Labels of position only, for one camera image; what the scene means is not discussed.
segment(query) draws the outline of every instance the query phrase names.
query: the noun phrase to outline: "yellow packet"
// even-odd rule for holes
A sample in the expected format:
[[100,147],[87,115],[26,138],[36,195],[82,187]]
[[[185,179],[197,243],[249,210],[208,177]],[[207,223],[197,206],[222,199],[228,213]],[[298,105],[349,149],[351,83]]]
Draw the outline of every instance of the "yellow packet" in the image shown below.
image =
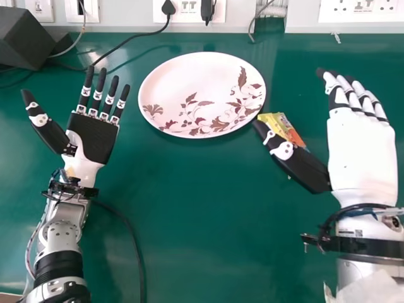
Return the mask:
[[267,123],[270,128],[283,139],[297,146],[306,148],[306,144],[283,112],[260,114],[258,115],[258,120]]

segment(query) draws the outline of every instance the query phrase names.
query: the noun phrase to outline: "plate rim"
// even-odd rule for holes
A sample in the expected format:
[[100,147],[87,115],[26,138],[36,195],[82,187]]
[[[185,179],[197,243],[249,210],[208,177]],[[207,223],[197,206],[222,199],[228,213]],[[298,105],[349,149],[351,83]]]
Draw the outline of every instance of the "plate rim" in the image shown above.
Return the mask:
[[[174,133],[174,132],[172,132],[172,131],[162,131],[162,130],[160,130],[160,129],[159,129],[159,126],[157,126],[157,125],[155,124],[155,121],[153,121],[152,119],[150,119],[150,118],[146,115],[146,112],[144,112],[144,111],[142,110],[143,104],[141,103],[140,95],[142,94],[142,91],[144,90],[145,83],[147,82],[147,80],[148,80],[149,78],[152,77],[153,73],[155,73],[155,71],[156,71],[157,69],[159,69],[159,68],[161,68],[162,66],[168,64],[168,63],[171,62],[171,61],[178,60],[179,58],[184,57],[184,56],[195,55],[195,54],[220,54],[220,55],[225,55],[225,56],[233,57],[233,58],[236,58],[237,60],[240,60],[240,61],[246,63],[247,65],[249,65],[251,68],[255,69],[255,70],[258,72],[259,76],[262,78],[263,86],[264,86],[264,98],[263,98],[263,103],[262,103],[261,107],[259,108],[259,110],[256,112],[256,114],[252,115],[251,118],[250,118],[250,120],[248,120],[248,122],[246,122],[244,125],[241,125],[241,124],[240,124],[241,126],[238,127],[238,128],[229,129],[227,132],[224,132],[224,133],[215,133],[215,134],[213,134],[213,135],[211,135],[211,136],[207,136],[207,137],[195,137],[195,136],[189,136],[189,137],[188,137],[188,136],[181,135],[181,133]],[[148,122],[151,126],[153,126],[155,129],[157,129],[160,133],[165,133],[165,134],[167,134],[167,135],[169,135],[169,136],[174,136],[174,137],[182,138],[182,139],[194,139],[194,140],[210,139],[210,138],[216,138],[216,137],[220,137],[220,136],[225,136],[225,135],[230,134],[230,133],[234,133],[234,132],[238,131],[239,129],[242,129],[244,126],[247,126],[247,125],[259,114],[259,112],[261,111],[261,109],[264,107],[264,104],[265,104],[265,102],[266,102],[266,92],[267,92],[267,91],[266,91],[266,83],[265,83],[265,80],[264,80],[263,75],[258,71],[258,69],[255,68],[255,66],[253,66],[251,63],[247,62],[246,60],[241,59],[241,58],[236,57],[236,56],[233,56],[233,55],[230,55],[230,54],[226,54],[226,53],[224,53],[224,52],[189,52],[189,53],[187,53],[187,54],[183,54],[183,55],[179,55],[179,56],[177,56],[177,57],[173,57],[173,58],[171,58],[171,59],[169,59],[169,60],[163,62],[162,64],[159,64],[159,65],[156,66],[152,71],[150,71],[150,72],[148,73],[148,75],[147,75],[146,78],[143,80],[143,82],[141,83],[140,88],[139,88],[139,92],[138,92],[138,106],[139,106],[139,110],[140,110],[140,112],[141,112],[143,118],[145,118],[146,122]]]

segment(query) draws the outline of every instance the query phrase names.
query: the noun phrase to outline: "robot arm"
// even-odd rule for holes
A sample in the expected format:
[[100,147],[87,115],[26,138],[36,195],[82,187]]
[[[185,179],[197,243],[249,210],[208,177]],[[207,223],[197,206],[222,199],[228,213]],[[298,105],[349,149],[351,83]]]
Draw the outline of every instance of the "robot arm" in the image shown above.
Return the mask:
[[[110,116],[119,78],[113,77],[100,110],[107,70],[100,71],[89,106],[93,74],[94,67],[90,66],[66,133],[48,117],[31,92],[22,91],[32,127],[52,151],[62,156],[65,166],[52,175],[48,190],[42,193],[47,198],[44,215],[26,251],[27,270],[34,279],[33,290],[21,302],[90,302],[78,243],[91,199],[98,194],[94,188],[97,172],[109,160],[130,90],[125,85]],[[37,254],[32,268],[30,249],[36,236]]]
[[[329,180],[341,210],[325,221],[318,235],[301,237],[305,247],[313,244],[323,252],[344,254],[338,258],[338,288],[380,269],[402,283],[404,229],[398,215],[403,210],[393,208],[398,197],[394,129],[380,101],[359,81],[324,69],[317,74],[328,95],[328,171],[291,142],[268,137],[269,126],[256,121],[254,127],[277,164],[305,188],[315,189],[310,192],[326,191]],[[333,224],[335,235],[330,235]]]

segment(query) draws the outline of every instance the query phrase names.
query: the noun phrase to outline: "black speaker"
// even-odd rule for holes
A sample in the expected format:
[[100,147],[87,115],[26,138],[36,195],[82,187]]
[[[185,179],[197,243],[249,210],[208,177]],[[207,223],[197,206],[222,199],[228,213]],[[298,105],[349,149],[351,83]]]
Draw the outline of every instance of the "black speaker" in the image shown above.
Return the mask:
[[0,6],[0,64],[37,71],[55,44],[29,10]]

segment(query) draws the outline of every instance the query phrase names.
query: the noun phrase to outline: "wall outlet panel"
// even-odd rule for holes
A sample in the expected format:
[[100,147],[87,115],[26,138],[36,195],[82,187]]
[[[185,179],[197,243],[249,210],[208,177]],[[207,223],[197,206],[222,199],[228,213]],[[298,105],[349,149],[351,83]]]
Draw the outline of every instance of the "wall outlet panel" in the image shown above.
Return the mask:
[[[84,16],[79,15],[78,0],[64,0],[66,21],[68,23],[83,23]],[[100,6],[98,0],[84,0],[86,23],[100,23]]]
[[10,8],[13,8],[14,0],[0,0],[0,6],[9,6]]
[[321,0],[319,23],[401,22],[404,0]]
[[[165,0],[153,0],[153,22],[165,23],[167,17],[162,12]],[[201,17],[201,0],[172,0],[177,12],[171,16],[171,23],[205,23]],[[217,0],[212,23],[226,22],[226,0]]]
[[25,8],[39,22],[54,22],[54,12],[52,0],[25,0]]

